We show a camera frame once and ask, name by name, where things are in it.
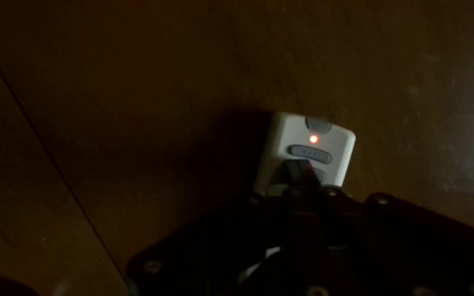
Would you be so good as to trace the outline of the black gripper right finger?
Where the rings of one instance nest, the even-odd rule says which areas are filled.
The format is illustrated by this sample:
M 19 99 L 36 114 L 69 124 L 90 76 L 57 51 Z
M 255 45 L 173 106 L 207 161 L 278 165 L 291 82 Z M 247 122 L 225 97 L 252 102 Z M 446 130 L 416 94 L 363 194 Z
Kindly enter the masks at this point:
M 319 193 L 322 189 L 321 181 L 317 180 L 317 175 L 309 163 L 303 165 L 303 188 L 307 193 Z

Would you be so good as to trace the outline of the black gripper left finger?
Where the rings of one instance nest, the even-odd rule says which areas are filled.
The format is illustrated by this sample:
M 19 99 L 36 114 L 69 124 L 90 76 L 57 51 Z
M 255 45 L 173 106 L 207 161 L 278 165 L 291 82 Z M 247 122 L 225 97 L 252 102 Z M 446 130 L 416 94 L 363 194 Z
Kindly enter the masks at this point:
M 286 196 L 304 196 L 309 163 L 304 160 L 288 160 L 283 163 Z

